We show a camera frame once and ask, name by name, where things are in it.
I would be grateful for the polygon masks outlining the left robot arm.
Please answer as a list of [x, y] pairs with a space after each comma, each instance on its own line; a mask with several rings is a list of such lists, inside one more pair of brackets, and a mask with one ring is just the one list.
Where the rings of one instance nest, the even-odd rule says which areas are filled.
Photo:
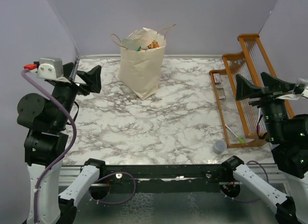
[[77, 178], [63, 192], [59, 192], [59, 176], [65, 154], [73, 146], [77, 133], [65, 134], [70, 125], [76, 129], [70, 111], [78, 94], [99, 93], [101, 66], [90, 71], [78, 71], [74, 63], [63, 64], [57, 58], [40, 59], [24, 66], [22, 77], [34, 72], [52, 84], [48, 93], [38, 87], [39, 93], [21, 98], [17, 106], [17, 123], [28, 129], [24, 142], [25, 163], [30, 175], [30, 211], [28, 224], [71, 224], [82, 197], [96, 183], [106, 178], [106, 164], [88, 159]]

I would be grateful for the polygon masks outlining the beige paper bag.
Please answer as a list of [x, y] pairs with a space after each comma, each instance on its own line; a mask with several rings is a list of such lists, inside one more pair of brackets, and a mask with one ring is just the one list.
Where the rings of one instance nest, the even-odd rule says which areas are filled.
[[[167, 46], [166, 34], [175, 25], [159, 31], [142, 28], [132, 32], [127, 38], [120, 39], [111, 34], [113, 43], [120, 47], [119, 79], [144, 100], [158, 91], [158, 80]], [[158, 41], [160, 47], [147, 49], [153, 41]]]

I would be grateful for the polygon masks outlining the orange colourful candy bag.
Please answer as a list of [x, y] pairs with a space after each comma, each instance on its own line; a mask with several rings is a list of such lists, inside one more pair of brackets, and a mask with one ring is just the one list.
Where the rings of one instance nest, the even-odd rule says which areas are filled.
[[159, 48], [160, 45], [158, 43], [158, 41], [153, 40], [148, 46], [147, 49], [155, 49], [155, 48]]

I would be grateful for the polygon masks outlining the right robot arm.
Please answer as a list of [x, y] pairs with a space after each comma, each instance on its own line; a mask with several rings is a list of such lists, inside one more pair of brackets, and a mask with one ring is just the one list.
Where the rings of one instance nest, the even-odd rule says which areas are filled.
[[276, 190], [257, 176], [237, 156], [222, 163], [221, 176], [226, 181], [236, 180], [264, 201], [280, 224], [306, 224], [308, 222], [308, 116], [289, 118], [285, 100], [298, 100], [308, 96], [308, 81], [298, 79], [289, 83], [261, 73], [264, 86], [258, 87], [241, 75], [236, 75], [236, 100], [251, 99], [249, 104], [262, 111], [266, 126], [265, 139], [278, 169], [284, 174], [291, 195]]

